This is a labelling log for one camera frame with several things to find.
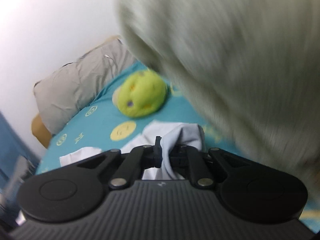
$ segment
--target furry plush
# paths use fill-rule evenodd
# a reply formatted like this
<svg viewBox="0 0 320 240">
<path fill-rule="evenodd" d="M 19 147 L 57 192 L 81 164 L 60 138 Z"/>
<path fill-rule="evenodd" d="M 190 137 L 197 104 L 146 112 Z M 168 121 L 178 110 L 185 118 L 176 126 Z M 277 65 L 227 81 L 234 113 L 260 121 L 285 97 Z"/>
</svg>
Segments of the furry plush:
<svg viewBox="0 0 320 240">
<path fill-rule="evenodd" d="M 118 0 L 131 52 L 320 203 L 320 0 Z"/>
</svg>

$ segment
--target plush toy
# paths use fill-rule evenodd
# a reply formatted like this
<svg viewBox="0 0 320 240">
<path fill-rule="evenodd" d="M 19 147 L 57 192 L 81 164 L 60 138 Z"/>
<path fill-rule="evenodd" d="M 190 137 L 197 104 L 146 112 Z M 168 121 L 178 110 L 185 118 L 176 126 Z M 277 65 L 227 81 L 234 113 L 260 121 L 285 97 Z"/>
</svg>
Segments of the plush toy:
<svg viewBox="0 0 320 240">
<path fill-rule="evenodd" d="M 129 117 L 142 117 L 157 111 L 165 101 L 167 84 L 155 72 L 137 71 L 115 90 L 113 104 Z"/>
</svg>

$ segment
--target teal bed sheet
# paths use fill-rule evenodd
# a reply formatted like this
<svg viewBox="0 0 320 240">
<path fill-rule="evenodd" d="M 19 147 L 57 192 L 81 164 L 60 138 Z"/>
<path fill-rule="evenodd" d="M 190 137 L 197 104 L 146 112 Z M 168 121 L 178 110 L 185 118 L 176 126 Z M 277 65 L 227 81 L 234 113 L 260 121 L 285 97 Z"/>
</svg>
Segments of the teal bed sheet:
<svg viewBox="0 0 320 240">
<path fill-rule="evenodd" d="M 145 69 L 142 63 L 136 62 L 107 84 L 92 103 L 82 109 L 60 133 L 52 138 L 37 173 L 59 168 L 60 156 L 82 147 L 98 147 L 103 151 L 112 148 L 120 149 L 153 120 L 198 123 L 204 129 L 206 149 L 218 147 L 242 155 L 233 143 L 223 138 L 214 127 L 200 117 L 181 92 L 169 82 L 167 100 L 159 111 L 137 119 L 121 114 L 112 103 L 113 92 L 130 74 Z M 315 232 L 320 230 L 320 215 L 317 210 L 319 208 L 314 203 L 308 203 L 302 219 Z"/>
</svg>

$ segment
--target white wall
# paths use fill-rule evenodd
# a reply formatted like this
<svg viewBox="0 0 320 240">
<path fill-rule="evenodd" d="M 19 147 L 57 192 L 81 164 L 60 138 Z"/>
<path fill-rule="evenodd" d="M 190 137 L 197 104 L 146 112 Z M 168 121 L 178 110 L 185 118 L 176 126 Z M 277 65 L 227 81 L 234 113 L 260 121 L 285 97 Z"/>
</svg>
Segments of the white wall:
<svg viewBox="0 0 320 240">
<path fill-rule="evenodd" d="M 0 0 L 0 111 L 38 155 L 33 85 L 118 34 L 113 0 Z"/>
</svg>

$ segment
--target pillowcase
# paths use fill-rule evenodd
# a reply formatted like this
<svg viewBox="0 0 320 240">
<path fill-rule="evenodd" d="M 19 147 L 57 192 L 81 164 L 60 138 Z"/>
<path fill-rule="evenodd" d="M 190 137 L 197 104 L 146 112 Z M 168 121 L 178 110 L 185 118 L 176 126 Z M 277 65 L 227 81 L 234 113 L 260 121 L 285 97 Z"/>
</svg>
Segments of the pillowcase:
<svg viewBox="0 0 320 240">
<path fill-rule="evenodd" d="M 39 114 L 53 135 L 136 59 L 119 39 L 107 41 L 34 86 Z"/>
</svg>

